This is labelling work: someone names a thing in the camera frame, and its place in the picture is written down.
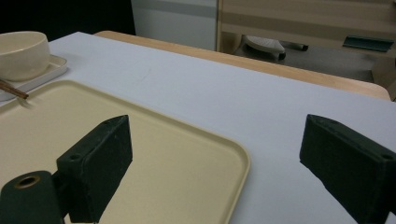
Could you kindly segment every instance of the tray rim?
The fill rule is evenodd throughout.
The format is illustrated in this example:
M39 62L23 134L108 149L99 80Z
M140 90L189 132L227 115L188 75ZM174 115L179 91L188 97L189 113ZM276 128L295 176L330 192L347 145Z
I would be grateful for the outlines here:
M240 144L238 141L233 140L233 139L231 139L231 138L229 138L227 136L224 136L222 134L214 133L214 132L209 131L209 130L207 130L205 128L197 127L196 125L191 124L191 123L189 123L189 122L187 122L185 120L166 115L163 112L160 112L160 111L155 110L153 108L149 108L148 106L144 106L144 105L141 105L139 103L132 102L130 100L124 99L122 97L119 97L117 95L108 93L106 91L99 90L98 88L95 88L95 87L92 87L92 86L77 82L75 80L65 79L65 80L56 80L56 81L53 81L53 82L50 82L50 83L44 83L44 85L41 85L38 88L34 89L31 93L34 93L35 91L43 91L42 89L45 89L45 88L51 89L51 88L56 88L57 86L64 86L64 85L65 86L72 86L74 88L79 88L79 89L82 89L83 91L85 91L85 90L96 91L96 92L104 95L105 97L113 98L113 99L116 99L119 102L124 102L124 103L126 103L128 105L133 105L133 106L139 107L139 108L141 108L143 110L146 110L146 111L148 111L150 113L157 114L157 115L159 115L159 116L161 116L161 117L163 117L165 119L170 119L170 120L173 120L173 121L175 121L177 123L180 123L182 125L189 126L189 127L193 128L194 130L203 132L203 133L208 134L208 135L214 135L217 138L220 138L222 140L225 140L225 141L227 141L229 143L232 143L232 144L240 147L240 149L241 149L240 152L242 152L243 156L245 157L244 161L245 161L246 167L243 169L243 172L242 172L242 175L241 175L241 180L240 180L240 182L239 182L239 184L237 186L237 190L235 192L235 197L233 197L232 202L230 203L230 210L227 213L227 216L225 217L225 223L229 223L229 221L230 221L230 219L231 219L231 217L233 215L234 209L235 209L235 207L236 207L236 205L237 205L237 203L239 201L239 198L240 198L240 195L242 193L242 190L243 190L244 186L246 185L246 181L248 179L248 174L249 174L249 171L250 171L250 168L251 168L250 155L249 155L248 151L246 150L246 148L242 144ZM19 106L23 106L21 104L25 104L25 103L26 102L24 102L23 100L21 100L19 98L15 98L13 100L10 100L10 101L6 102L3 105L0 105L0 112L3 109L4 110L12 109L12 107L14 106L13 104L18 104Z

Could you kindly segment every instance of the chopsticks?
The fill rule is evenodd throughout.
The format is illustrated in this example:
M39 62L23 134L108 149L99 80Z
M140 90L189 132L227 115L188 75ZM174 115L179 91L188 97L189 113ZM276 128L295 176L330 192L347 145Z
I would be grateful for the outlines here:
M29 94L27 94L27 93L25 93L23 91L20 91L18 89L15 89L9 83L6 83L3 80L0 80L0 90L9 92L9 93L11 93L13 95L21 97L22 99L26 99L29 96Z

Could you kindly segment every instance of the beige tray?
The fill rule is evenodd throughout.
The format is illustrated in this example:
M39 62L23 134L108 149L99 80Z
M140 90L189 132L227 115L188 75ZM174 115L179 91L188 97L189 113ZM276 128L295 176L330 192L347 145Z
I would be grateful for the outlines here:
M71 81L0 107L0 186L36 170L53 173L77 140L123 114L130 116L134 161L100 223L227 223L248 174L244 149Z

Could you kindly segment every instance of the table surface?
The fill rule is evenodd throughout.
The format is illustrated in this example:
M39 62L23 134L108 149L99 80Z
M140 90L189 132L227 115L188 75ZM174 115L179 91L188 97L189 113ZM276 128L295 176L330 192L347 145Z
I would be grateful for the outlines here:
M355 223L300 164L307 114L338 120L396 148L396 104L387 100L139 42L76 33L49 46L52 54L68 61L68 71L55 81L74 80L244 146L251 168L231 223ZM395 221L390 215L387 223Z
M167 43L159 40L148 39L145 37L126 35L112 31L103 31L96 35L115 39L127 43L141 45L145 47L163 49L175 53L189 55L196 58L207 59L219 63L227 63L230 65L247 68L254 71L264 72L280 77L288 77L304 82L318 84L321 86L331 87L344 91L353 91L364 95L374 96L381 99L389 98L389 93L383 87L374 83L358 81L354 79L335 77L323 73L307 71L304 69L289 67L280 64L261 62L248 58L233 56L230 54L210 51L206 49L197 49L178 44Z

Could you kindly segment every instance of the bowl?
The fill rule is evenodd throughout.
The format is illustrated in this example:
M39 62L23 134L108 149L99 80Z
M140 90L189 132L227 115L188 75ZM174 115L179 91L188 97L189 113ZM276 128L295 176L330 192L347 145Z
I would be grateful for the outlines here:
M46 35L34 31L0 34L0 78L25 81L42 75L49 63Z

